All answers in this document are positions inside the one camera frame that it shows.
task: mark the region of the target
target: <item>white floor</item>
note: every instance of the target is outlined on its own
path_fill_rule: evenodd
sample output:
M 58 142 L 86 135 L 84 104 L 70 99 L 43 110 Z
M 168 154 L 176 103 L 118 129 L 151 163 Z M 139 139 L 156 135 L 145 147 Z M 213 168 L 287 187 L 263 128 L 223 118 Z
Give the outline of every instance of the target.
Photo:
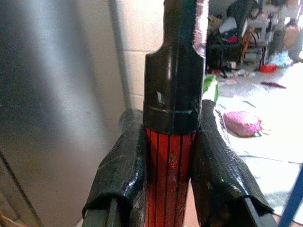
M 232 147 L 249 166 L 276 214 L 283 212 L 289 192 L 303 163 L 303 64 L 275 73 L 233 78 L 219 83 L 218 104 L 223 111 L 246 110 L 263 120 L 269 135 L 239 138 L 230 134 Z M 276 82 L 286 89 L 261 85 Z M 303 206 L 295 221 L 303 224 Z

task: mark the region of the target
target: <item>red bowl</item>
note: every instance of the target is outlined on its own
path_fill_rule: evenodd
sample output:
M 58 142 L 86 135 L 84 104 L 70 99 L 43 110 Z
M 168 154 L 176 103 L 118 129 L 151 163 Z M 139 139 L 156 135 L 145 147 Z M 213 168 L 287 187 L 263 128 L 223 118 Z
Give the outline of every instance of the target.
M 262 65 L 260 67 L 261 72 L 274 72 L 276 71 L 277 66 L 276 65 Z

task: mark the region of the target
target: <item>red striped grip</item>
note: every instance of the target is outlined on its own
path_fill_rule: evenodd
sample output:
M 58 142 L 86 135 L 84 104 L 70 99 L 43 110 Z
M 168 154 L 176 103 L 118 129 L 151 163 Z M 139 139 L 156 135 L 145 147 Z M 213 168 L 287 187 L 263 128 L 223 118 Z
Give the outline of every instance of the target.
M 146 129 L 147 194 L 145 227 L 182 227 L 191 145 L 195 133 L 169 136 Z

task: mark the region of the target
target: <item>blue pole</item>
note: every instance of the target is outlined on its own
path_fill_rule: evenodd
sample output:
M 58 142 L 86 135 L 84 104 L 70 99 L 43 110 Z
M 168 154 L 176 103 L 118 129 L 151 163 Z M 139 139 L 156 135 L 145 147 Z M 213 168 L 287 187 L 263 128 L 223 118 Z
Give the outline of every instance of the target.
M 303 197 L 303 167 L 281 217 L 279 227 L 289 227 Z

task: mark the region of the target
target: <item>white brick wall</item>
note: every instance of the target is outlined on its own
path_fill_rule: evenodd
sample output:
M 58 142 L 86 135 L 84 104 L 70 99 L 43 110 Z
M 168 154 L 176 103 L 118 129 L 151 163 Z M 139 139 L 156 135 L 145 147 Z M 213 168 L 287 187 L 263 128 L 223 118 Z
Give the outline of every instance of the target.
M 143 108 L 145 55 L 162 44 L 164 0 L 116 0 L 129 97 Z

